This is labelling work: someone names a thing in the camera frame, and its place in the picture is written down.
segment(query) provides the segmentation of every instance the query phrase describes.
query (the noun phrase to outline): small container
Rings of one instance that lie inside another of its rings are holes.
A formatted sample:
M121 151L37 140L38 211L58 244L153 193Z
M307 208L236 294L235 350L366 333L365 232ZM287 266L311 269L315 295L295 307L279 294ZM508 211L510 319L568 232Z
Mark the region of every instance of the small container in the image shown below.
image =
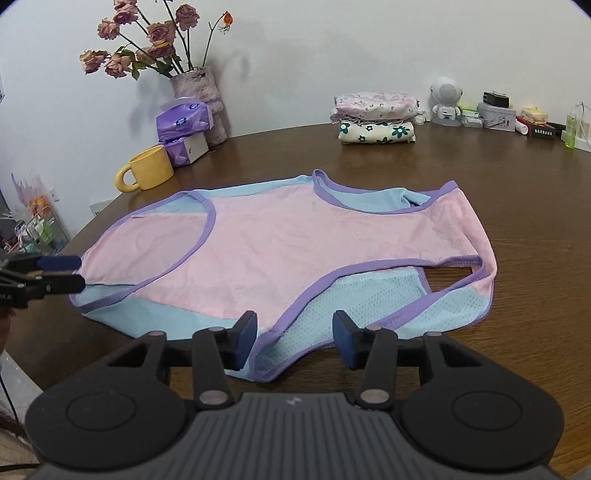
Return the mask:
M464 127L482 128L482 118L462 115L460 117L460 122Z
M476 110L470 110L468 108L462 109L462 115L470 118L480 118L480 114Z
M521 111L521 116L525 118L528 122L537 125L544 125L548 121L548 114L546 112L543 112L536 106L525 107Z
M484 128L503 130L505 132L515 131L515 117L517 112L511 108L479 103L478 113L482 117Z

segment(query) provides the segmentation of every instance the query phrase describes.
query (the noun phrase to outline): tissue box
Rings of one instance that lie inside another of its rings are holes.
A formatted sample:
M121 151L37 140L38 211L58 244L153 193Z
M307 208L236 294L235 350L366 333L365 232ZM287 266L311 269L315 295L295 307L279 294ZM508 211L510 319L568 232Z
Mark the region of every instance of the tissue box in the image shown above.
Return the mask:
M160 143L205 132L212 127L212 110L205 103L176 105L156 118L156 130Z
M190 165L209 151L204 133L178 138L164 143L164 149L174 168Z

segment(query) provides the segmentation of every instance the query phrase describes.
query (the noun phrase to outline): flower stem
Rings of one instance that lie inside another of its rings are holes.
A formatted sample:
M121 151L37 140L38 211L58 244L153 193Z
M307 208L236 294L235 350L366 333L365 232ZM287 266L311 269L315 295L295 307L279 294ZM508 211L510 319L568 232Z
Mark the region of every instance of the flower stem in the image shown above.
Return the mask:
M173 21L174 28L177 29L178 36L181 37L181 41L183 42L183 47L185 49L185 53L187 54L187 59L188 59L188 63L189 63L189 70L193 70L193 65L191 65L191 60L189 60L189 57L190 57L189 49L187 48L187 44L185 43L184 37L181 35L181 31L176 23L176 20L173 17L173 13L170 11L170 7L168 6L168 0L164 0L164 6L166 7L166 10L168 10L168 14L170 15L170 20Z
M146 65L145 63L144 63L144 65L147 66L149 69L155 70L156 72L160 73L160 71L157 68L152 67L152 65ZM169 73L160 73L160 75L164 75L166 78L169 78L169 79L171 79L173 77Z
M139 8L138 8L138 13L144 19L144 22L146 22L146 24L150 25L150 22L148 22L148 19L146 18L146 16L142 13L142 11Z
M191 64L191 40L189 37L189 32L191 28L187 29L187 62L189 63L189 70L193 70L193 65Z
M142 47L140 47L137 43L131 41L130 39L128 39L125 35L123 35L122 33L119 33L119 35L121 37L123 37L124 39L127 40L127 42L129 42L131 45L133 45L135 48L137 48L141 53L143 53L144 55L150 57L152 60L157 61L157 59L155 59L152 55L150 55L148 52L146 52Z
M175 54L175 55L172 55L170 58L173 61L173 67L177 71L177 73L179 75L181 73L184 73L183 66L181 65L181 62L180 62L180 59L178 58L178 56Z
M209 44L212 42L212 35L213 32L215 32L217 24L220 23L220 20L223 18L223 16L225 15L225 13L217 19L216 24L212 27L211 23L207 22L207 24L209 25L209 39L207 41L207 47L205 49L205 55L203 56L203 65L201 65L202 68L205 68L205 59L207 58L207 52L209 51Z
M148 31L136 20L135 23L138 24L138 27L141 28L142 30L144 30L144 33L146 34L146 37L149 37L148 35Z

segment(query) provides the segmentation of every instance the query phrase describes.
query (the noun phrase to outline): dried rose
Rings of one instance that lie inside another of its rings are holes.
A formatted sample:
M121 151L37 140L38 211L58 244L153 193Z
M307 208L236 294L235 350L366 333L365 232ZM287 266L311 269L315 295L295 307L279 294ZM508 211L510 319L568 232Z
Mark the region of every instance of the dried rose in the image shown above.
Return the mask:
M197 10L195 10L195 7L192 7L191 5L181 5L180 7L177 8L177 23L178 23L178 27L182 30L182 31L186 31L189 28L194 28L197 26L197 20L199 20L199 14L197 13Z
M138 0L113 0L115 10L118 10L125 5L133 5L134 7L138 4Z
M135 52L135 59L138 62L143 63L144 65L153 65L154 63L156 63L156 57L151 57L148 54L148 50L150 49L150 47L146 47L146 48L142 48L141 50L138 50Z
M155 43L148 50L148 54L155 59L170 57L176 53L174 47L167 41Z
M113 22L117 25L131 24L138 19L138 8L135 5L126 4L117 10Z
M124 57L119 53L113 53L113 56L105 67L105 72L107 75L111 75L116 79L125 77L127 75L125 72L131 72L131 68L129 67L130 65L130 57Z
M103 18L97 28L99 37L105 40L114 40L119 36L119 25L108 18Z
M80 55L85 74L88 75L98 71L100 66L104 64L108 54L109 52L105 50L86 50Z
M226 10L226 13L223 15L223 27L219 27L220 32L226 33L230 30L230 25L234 23L234 19L232 18L232 14Z
M163 41L172 45L176 36L176 31L176 26L172 20L167 20L164 23L153 23L148 26L148 38L152 45L156 45L158 42Z

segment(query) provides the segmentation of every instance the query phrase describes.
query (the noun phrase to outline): cable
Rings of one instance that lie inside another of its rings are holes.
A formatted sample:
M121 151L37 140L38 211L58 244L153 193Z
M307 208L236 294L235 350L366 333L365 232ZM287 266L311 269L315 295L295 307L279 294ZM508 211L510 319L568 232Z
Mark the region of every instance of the cable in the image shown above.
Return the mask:
M6 385L4 384L4 380L2 379L1 373L0 373L0 384L2 384L2 389L4 390L4 394L6 395L6 398L8 399L8 403L10 403L10 408L12 409L12 414L14 415L14 420L20 424L20 421L18 420L17 409L14 408L14 403L12 403L12 399L10 398L10 395L8 395L8 390L6 389Z
M26 470L30 468L38 468L40 463L15 463L14 465L0 466L0 473L12 472L13 470Z
M585 128L583 127L583 120L585 118L585 104L583 102L581 102L581 107L583 108L583 112L581 113L581 118L579 118L579 124L580 124L580 127L581 127L581 133L583 134L583 138L587 142L587 145L591 149L591 144L589 143L589 139L587 137L587 134L585 133Z

